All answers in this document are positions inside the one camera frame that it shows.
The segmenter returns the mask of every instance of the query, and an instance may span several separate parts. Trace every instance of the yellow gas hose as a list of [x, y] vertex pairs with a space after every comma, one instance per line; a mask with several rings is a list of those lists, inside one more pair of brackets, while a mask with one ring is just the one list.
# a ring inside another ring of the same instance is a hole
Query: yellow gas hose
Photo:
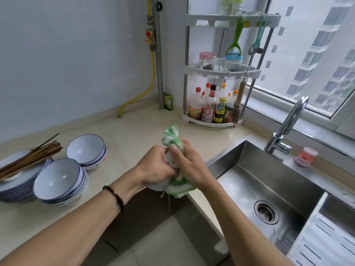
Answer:
[[[148, 11], [148, 16], [151, 16], [152, 15], [152, 10], [151, 10], [151, 0], [147, 0], [147, 11]], [[140, 94], [139, 96], [129, 100], [128, 102], [126, 102], [125, 104], [123, 104], [121, 106], [121, 110], [118, 114], [118, 117], [122, 117], [122, 113], [123, 113], [123, 110], [125, 109], [125, 107], [127, 105], [129, 105], [130, 103], [132, 102], [135, 102], [137, 100], [139, 100], [140, 98], [143, 98], [145, 95], [148, 94], [148, 92], [150, 92], [154, 86], [154, 82], [155, 82], [155, 58], [154, 58], [154, 51], [151, 51], [151, 57], [152, 57], [152, 83], [150, 85], [150, 87], [142, 94]]]

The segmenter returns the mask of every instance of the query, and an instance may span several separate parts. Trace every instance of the drain strainer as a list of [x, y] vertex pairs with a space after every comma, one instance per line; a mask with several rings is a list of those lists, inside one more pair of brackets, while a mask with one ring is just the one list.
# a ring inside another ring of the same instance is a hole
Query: drain strainer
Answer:
[[269, 225], [279, 222], [279, 213], [276, 208], [267, 201], [257, 201], [254, 205], [255, 214], [258, 218]]

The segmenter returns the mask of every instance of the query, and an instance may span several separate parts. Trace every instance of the wooden chopsticks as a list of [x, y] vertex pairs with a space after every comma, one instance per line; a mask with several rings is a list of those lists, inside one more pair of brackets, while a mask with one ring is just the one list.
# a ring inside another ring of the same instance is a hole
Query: wooden chopsticks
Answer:
[[18, 174], [20, 171], [27, 169], [43, 160], [48, 159], [49, 157], [59, 153], [63, 147], [60, 143], [54, 140], [53, 142], [48, 143], [50, 140], [55, 138], [58, 134], [41, 144], [40, 146], [33, 149], [27, 155], [22, 158], [11, 162], [10, 164], [0, 168], [0, 181], [7, 179], [9, 177]]

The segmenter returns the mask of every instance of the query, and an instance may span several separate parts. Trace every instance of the white shelf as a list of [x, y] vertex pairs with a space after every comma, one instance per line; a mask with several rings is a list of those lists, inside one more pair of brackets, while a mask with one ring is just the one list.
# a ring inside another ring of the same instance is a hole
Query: white shelf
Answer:
[[[244, 28], [259, 27], [262, 15], [248, 15], [245, 17]], [[186, 14], [186, 26], [207, 26], [207, 27], [232, 27], [235, 28], [240, 16], [222, 16], [222, 15], [194, 15]], [[267, 27], [276, 28], [280, 24], [281, 15], [268, 14]]]
[[226, 128], [226, 127], [240, 126], [242, 125], [243, 122], [243, 120], [240, 120], [237, 125], [234, 125], [233, 123], [208, 123], [208, 122], [203, 122], [200, 120], [195, 120], [193, 118], [190, 118], [187, 114], [182, 115], [182, 119], [186, 122], [193, 122], [196, 123], [197, 125], [210, 127], [210, 128]]
[[248, 71], [248, 77], [251, 79], [257, 79], [260, 77], [261, 70], [256, 69], [255, 67], [250, 67], [247, 65], [241, 65], [241, 70], [238, 72], [229, 72], [222, 70], [222, 66], [215, 65], [214, 70], [204, 70], [200, 69], [196, 66], [192, 65], [185, 65], [185, 74], [191, 75], [191, 76], [203, 76], [203, 77], [208, 77], [208, 78], [215, 78], [215, 79], [239, 79], [243, 78], [246, 75], [246, 71]]

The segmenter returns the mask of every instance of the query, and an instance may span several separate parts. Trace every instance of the chrome faucet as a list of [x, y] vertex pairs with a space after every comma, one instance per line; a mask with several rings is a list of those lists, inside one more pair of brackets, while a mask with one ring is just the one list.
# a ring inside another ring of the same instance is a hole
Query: chrome faucet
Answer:
[[300, 98], [296, 102], [295, 106], [292, 108], [291, 112], [285, 119], [284, 123], [282, 123], [279, 130], [273, 134], [273, 137], [266, 144], [264, 149], [267, 153], [273, 154], [274, 150], [277, 149], [286, 155], [290, 154], [292, 147], [285, 143], [282, 143], [281, 140], [284, 134], [287, 135], [292, 130], [293, 126], [296, 124], [297, 120], [299, 119], [301, 113], [306, 108], [308, 101], [309, 101], [309, 97], [307, 96], [307, 97]]

